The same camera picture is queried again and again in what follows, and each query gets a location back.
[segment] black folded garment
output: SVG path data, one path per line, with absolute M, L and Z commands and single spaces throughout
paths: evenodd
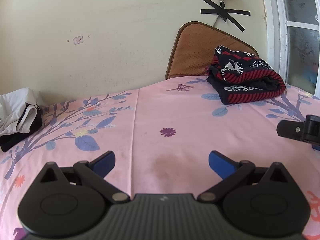
M 207 74 L 225 105 L 277 97 L 285 90 L 281 76 L 263 59 L 224 46 L 214 50 Z
M 8 151 L 10 148 L 15 146 L 17 143 L 23 141 L 25 138 L 33 134 L 34 132 L 38 131 L 42 126 L 42 119 L 41 119 L 41 112 L 40 108 L 38 106 L 37 115 L 36 118 L 33 120 L 31 126 L 30 126 L 30 132 L 29 133 L 14 133 L 9 135 L 3 135 L 0 136 L 0 146 L 1 150 L 3 152 Z

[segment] folded clothes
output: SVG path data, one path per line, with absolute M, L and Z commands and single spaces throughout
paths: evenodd
M 37 101 L 36 93 L 30 88 L 0 95 L 0 136 L 29 133 L 37 114 Z
M 40 108 L 37 107 L 36 117 L 30 126 L 30 132 L 28 133 L 14 133 L 9 135 L 0 136 L 0 146 L 3 152 L 8 151 L 11 147 L 15 146 L 17 143 L 21 142 L 34 132 L 38 131 L 42 126 L 41 112 Z
M 224 46 L 214 50 L 207 74 L 225 105 L 273 98 L 285 90 L 281 76 L 263 59 Z

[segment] brown mat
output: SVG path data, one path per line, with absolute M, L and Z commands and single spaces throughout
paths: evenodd
M 228 33 L 201 22 L 188 22 L 178 32 L 165 79 L 205 75 L 204 69 L 220 45 L 259 56 L 253 47 Z

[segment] ribbed gray panel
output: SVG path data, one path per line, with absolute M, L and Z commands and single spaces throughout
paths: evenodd
M 218 208 L 191 194 L 137 194 L 127 204 L 113 205 L 93 229 L 68 240 L 254 240 L 228 224 Z M 299 235 L 280 239 L 303 240 Z M 27 236 L 25 240 L 44 240 Z

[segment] bed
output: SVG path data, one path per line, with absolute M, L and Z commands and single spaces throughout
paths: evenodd
M 197 196 L 221 180 L 208 165 L 212 150 L 257 166 L 282 162 L 312 209 L 304 235 L 320 239 L 320 152 L 276 133 L 282 119 L 320 115 L 320 100 L 307 92 L 287 85 L 277 98 L 225 106 L 206 76 L 185 75 L 42 111 L 41 130 L 0 153 L 0 239 L 24 236 L 17 207 L 46 162 L 71 166 L 108 150 L 116 166 L 105 179 L 130 196 Z

